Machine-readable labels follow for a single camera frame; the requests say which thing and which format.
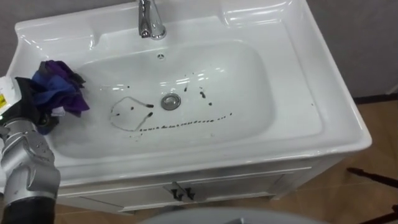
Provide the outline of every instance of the gray wall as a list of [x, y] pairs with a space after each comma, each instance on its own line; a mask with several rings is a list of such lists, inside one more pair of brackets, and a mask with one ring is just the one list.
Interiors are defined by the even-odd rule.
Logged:
[[[0, 74], [14, 55], [16, 22], [129, 1], [0, 0]], [[398, 83], [398, 0], [307, 1], [353, 96]]]

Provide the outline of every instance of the wooden floor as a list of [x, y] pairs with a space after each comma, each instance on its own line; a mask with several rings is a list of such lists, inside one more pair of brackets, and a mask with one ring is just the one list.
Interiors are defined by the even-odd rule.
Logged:
[[[249, 198], [195, 207], [246, 207], [295, 213], [329, 223], [358, 223], [392, 212], [398, 190], [348, 174], [346, 167], [398, 178], [398, 109], [396, 101], [358, 106], [373, 137], [372, 146], [333, 166], [280, 200]], [[112, 215], [58, 206], [56, 224], [137, 223], [155, 210], [134, 216]]]

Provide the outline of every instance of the white sink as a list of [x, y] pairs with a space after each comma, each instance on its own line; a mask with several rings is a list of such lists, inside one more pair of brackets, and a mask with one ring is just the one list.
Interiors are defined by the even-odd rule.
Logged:
[[[162, 40], [139, 36], [137, 7], [16, 25], [6, 78], [31, 77], [51, 59], [87, 81], [91, 109], [63, 117], [47, 136], [64, 184], [370, 145], [304, 0], [157, 1]], [[168, 93], [181, 99], [172, 111], [160, 106]]]

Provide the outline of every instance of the chrome faucet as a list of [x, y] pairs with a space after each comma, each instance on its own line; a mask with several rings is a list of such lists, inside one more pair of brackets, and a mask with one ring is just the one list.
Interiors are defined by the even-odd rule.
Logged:
[[154, 0], [139, 0], [138, 30], [142, 38], [161, 40], [166, 36], [166, 28], [160, 20]]

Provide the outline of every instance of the sink basin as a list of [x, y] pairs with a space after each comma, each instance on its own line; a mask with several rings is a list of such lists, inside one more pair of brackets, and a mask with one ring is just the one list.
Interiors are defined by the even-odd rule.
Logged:
[[[64, 182], [370, 145], [304, 0], [159, 1], [167, 36], [156, 41], [139, 36], [137, 7], [16, 25], [19, 44], [0, 89], [31, 77], [42, 60], [63, 60], [86, 80], [91, 109], [62, 117], [46, 136]], [[171, 93], [180, 104], [165, 110]]]
[[[51, 134], [55, 147], [68, 156], [236, 141], [264, 132], [274, 119], [264, 64], [252, 47], [238, 41], [154, 49], [87, 62], [76, 71], [87, 81], [91, 110], [83, 119], [67, 116], [63, 128]], [[169, 93], [181, 99], [172, 111], [160, 106]], [[85, 150], [70, 149], [71, 142]], [[113, 150], [102, 151], [98, 144]]]

